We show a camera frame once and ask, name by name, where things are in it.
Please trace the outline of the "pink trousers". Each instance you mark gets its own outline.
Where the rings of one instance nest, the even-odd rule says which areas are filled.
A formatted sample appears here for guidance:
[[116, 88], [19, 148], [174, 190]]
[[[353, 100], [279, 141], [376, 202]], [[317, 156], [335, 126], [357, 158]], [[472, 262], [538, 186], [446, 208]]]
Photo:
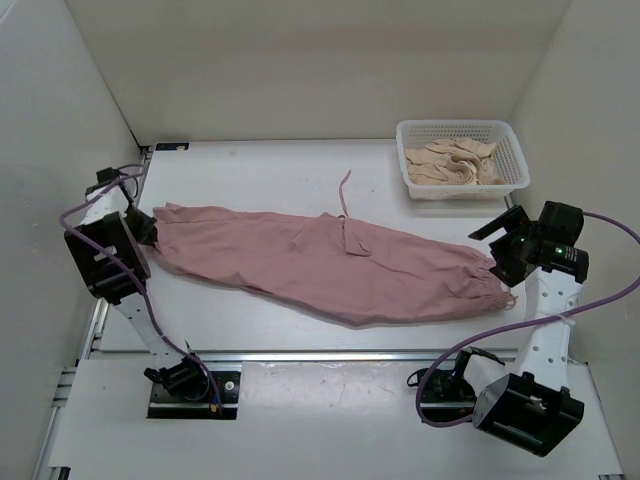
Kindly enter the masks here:
[[168, 203], [154, 217], [162, 265], [350, 327], [459, 320], [516, 302], [480, 251], [346, 213], [307, 217]]

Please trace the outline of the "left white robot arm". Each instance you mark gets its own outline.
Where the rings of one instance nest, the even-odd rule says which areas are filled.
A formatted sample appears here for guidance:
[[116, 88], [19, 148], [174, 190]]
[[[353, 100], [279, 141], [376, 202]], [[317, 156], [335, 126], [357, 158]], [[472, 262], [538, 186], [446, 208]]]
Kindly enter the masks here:
[[157, 231], [156, 220], [135, 204], [141, 176], [124, 168], [98, 171], [84, 203], [59, 218], [64, 240], [89, 293], [123, 315], [155, 359], [145, 377], [171, 396], [214, 402], [212, 373], [189, 345], [162, 329], [151, 304], [142, 248], [154, 243]]

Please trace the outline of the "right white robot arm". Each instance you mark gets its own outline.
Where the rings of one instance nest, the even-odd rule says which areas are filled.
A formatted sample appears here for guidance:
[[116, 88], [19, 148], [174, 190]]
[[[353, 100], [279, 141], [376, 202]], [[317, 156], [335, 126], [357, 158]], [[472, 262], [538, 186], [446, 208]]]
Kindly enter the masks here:
[[491, 242], [491, 273], [508, 287], [524, 284], [528, 316], [551, 317], [531, 330], [514, 362], [469, 347], [456, 358], [449, 387], [460, 399], [476, 397], [475, 429], [538, 457], [549, 454], [581, 422], [583, 402], [572, 398], [568, 381], [570, 311], [587, 278], [588, 254], [575, 243], [584, 226], [581, 209], [544, 204], [538, 219], [515, 206], [472, 233]]

